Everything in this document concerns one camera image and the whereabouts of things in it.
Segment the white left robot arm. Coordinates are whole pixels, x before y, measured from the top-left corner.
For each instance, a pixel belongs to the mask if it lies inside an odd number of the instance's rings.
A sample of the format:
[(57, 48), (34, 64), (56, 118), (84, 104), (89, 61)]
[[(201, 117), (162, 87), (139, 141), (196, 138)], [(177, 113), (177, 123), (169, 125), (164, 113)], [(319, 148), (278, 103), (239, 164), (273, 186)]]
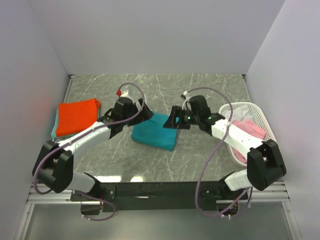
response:
[(43, 144), (32, 175), (35, 191), (40, 194), (37, 183), (45, 184), (50, 191), (64, 190), (82, 192), (88, 201), (100, 195), (99, 181), (87, 174), (74, 170), (74, 161), (95, 145), (108, 141), (123, 130), (153, 117), (145, 99), (138, 100), (140, 107), (130, 97), (119, 97), (103, 116), (80, 133), (59, 142), (51, 140)]

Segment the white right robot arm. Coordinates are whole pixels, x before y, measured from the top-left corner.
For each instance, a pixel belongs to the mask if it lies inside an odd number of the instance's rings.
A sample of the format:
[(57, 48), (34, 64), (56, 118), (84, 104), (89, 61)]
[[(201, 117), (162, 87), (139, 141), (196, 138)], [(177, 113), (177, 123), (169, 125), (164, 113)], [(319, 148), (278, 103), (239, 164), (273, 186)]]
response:
[(219, 187), (222, 198), (230, 200), (237, 190), (254, 187), (259, 191), (284, 177), (287, 169), (278, 144), (262, 140), (230, 123), (219, 113), (212, 113), (204, 96), (197, 95), (188, 100), (189, 106), (173, 106), (163, 127), (188, 130), (197, 125), (210, 136), (222, 140), (246, 159), (246, 169), (233, 172)]

